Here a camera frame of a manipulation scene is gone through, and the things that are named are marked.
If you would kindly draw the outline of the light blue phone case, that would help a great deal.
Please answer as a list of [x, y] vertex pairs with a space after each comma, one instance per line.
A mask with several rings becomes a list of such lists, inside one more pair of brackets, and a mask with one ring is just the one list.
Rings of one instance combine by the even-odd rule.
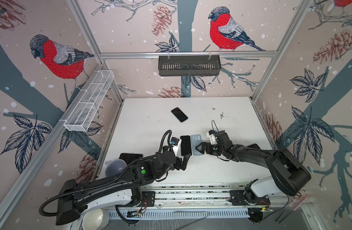
[[194, 156], [201, 156], [195, 155], [195, 147], [197, 147], [201, 142], [203, 142], [202, 137], [200, 134], [195, 134], [190, 136], [191, 146], [192, 146], [192, 154]]

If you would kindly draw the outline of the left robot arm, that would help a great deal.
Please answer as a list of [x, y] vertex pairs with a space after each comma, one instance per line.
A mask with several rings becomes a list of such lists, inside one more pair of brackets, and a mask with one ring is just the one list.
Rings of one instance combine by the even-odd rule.
[[140, 187], [162, 177], [170, 170], [186, 170], [188, 157], [181, 159], [171, 151], [136, 159], [117, 176], [108, 176], [97, 181], [77, 183], [68, 180], [59, 192], [56, 225], [65, 225], [77, 220], [85, 211], [92, 208], [91, 203], [100, 198], [130, 190], [130, 202], [140, 201]]

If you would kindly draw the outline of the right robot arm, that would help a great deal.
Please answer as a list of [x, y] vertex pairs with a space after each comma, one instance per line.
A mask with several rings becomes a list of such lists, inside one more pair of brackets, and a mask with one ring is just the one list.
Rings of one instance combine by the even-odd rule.
[[250, 205], [260, 202], [266, 195], [278, 192], [295, 196], [311, 180], [309, 171], [288, 149], [262, 150], [253, 145], [234, 145], [228, 141], [214, 145], [202, 142], [194, 150], [217, 157], [223, 155], [227, 161], [267, 168], [269, 176], [253, 180], [245, 187], [244, 199]]

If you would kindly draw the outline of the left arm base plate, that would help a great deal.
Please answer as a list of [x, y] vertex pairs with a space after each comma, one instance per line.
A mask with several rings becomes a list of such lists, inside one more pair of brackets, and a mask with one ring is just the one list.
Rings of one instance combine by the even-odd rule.
[[154, 207], [155, 206], [155, 192], [145, 191], [141, 194], [142, 198], [129, 203], [130, 207]]

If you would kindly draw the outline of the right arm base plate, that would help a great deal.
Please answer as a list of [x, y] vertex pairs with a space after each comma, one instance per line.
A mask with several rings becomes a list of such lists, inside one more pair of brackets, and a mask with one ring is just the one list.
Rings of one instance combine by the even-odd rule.
[[228, 200], [233, 206], [270, 206], [271, 202], [268, 196], [257, 197], [247, 190], [230, 190], [230, 199]]

